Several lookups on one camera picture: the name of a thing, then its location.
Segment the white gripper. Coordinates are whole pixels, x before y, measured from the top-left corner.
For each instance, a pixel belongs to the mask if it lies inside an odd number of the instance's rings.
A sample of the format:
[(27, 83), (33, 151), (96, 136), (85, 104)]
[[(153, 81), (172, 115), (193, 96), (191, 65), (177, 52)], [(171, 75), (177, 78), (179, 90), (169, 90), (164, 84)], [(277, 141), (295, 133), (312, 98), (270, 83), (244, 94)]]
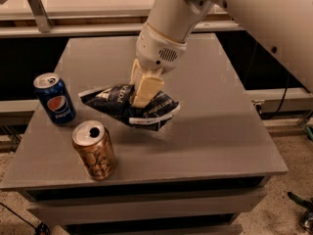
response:
[(131, 105), (145, 108), (163, 87), (164, 72), (173, 71), (187, 49), (186, 43), (172, 41), (145, 23), (136, 43), (130, 83), (134, 85)]

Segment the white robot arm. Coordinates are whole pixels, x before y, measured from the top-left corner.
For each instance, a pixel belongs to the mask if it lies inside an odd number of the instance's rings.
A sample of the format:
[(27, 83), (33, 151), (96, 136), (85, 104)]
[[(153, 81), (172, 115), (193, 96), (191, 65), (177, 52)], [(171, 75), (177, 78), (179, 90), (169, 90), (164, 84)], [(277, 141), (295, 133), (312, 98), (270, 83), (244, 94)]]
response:
[(131, 105), (146, 107), (175, 69), (187, 38), (222, 7), (308, 90), (313, 90), (313, 0), (155, 0), (136, 43)]

